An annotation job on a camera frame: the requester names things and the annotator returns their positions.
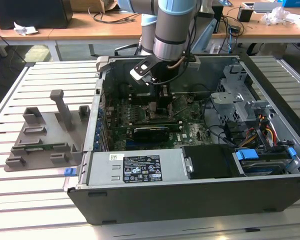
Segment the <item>metal table leg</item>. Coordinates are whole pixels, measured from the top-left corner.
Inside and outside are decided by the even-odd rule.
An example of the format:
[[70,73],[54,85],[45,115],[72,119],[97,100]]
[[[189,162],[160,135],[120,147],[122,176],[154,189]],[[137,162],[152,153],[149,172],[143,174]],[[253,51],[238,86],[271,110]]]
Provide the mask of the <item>metal table leg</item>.
[[95,55],[95,48],[93,44],[89,44],[89,50],[90,50],[90,55],[94,56]]
[[62,61],[61,53],[57,43],[55,41],[48,41],[47,46],[49,48],[52,60],[55,62]]

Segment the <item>barcode sticker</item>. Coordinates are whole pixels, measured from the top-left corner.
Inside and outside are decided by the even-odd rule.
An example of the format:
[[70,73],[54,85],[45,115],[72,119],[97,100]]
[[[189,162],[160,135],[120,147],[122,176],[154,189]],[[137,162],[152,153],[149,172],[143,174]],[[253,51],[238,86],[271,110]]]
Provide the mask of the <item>barcode sticker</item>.
[[109,161],[123,160],[125,155],[123,153],[110,154]]

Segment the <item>wooden desk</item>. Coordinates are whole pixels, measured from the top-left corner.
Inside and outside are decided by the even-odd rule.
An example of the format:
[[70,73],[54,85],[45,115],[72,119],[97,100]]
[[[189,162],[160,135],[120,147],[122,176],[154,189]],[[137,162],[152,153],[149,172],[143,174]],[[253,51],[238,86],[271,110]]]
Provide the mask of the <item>wooden desk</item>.
[[[232,7],[224,7],[223,15],[227,16],[227,13],[232,8],[242,5],[242,0],[231,0]],[[284,8],[286,11],[292,14],[300,15],[300,7]],[[228,13],[228,16],[237,18],[239,9],[234,9]],[[238,38],[239,43],[297,43],[300,42],[300,28],[295,24],[286,22],[285,25],[277,24],[267,26],[260,21],[263,13],[253,13],[250,22],[243,22],[244,33]],[[241,24],[235,20],[228,18],[229,24],[240,26]],[[217,34],[212,35],[213,39],[225,38],[226,28],[223,23],[220,23],[219,31]]]
[[36,40],[48,40],[49,34],[52,32],[52,28],[41,28],[39,29],[39,33],[30,34],[26,36],[19,35],[14,30],[1,30],[0,36],[4,38],[6,41],[36,41]]
[[[116,21],[131,14],[108,14],[104,21]],[[105,24],[95,21],[87,13],[74,13],[66,29],[53,29],[50,40],[87,40],[87,39],[135,39],[141,36],[141,16],[133,18],[134,22],[124,24]]]
[[[243,0],[231,0],[233,7],[224,7],[223,14],[226,16],[232,8],[239,7]],[[300,14],[300,8],[285,8],[287,11]],[[229,12],[228,16],[236,18],[238,9]],[[105,21],[114,21],[130,14],[108,14],[103,17]],[[271,25],[258,22],[263,14],[253,13],[250,22],[243,23],[244,34],[237,40],[238,43],[300,43],[300,28],[287,22],[286,25]],[[105,24],[92,19],[88,13],[74,13],[68,28],[66,29],[39,29],[39,34],[21,36],[13,30],[0,30],[0,35],[10,45],[46,45],[52,59],[61,61],[62,57],[58,45],[89,45],[90,54],[94,55],[93,44],[121,44],[129,45],[137,43],[141,33],[141,16],[134,18],[134,22],[125,24]],[[229,18],[229,23],[240,24]],[[220,45],[226,37],[226,28],[220,24],[219,31],[212,35],[215,45]],[[6,45],[0,39],[0,46]]]

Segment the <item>metal bracket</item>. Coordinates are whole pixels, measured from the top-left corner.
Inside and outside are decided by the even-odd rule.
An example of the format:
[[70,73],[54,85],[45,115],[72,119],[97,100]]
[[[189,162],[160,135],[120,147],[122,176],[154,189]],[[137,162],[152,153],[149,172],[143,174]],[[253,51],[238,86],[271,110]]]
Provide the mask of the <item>metal bracket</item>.
[[96,60],[96,70],[98,72],[103,72],[110,69],[109,66],[109,56],[100,56]]

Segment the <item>warning label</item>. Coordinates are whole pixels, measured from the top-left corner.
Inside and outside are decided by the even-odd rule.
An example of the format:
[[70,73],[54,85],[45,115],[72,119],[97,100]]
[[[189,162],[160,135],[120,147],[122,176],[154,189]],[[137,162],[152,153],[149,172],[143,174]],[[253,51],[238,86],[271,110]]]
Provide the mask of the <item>warning label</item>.
[[126,184],[162,181],[159,155],[124,157],[123,181]]

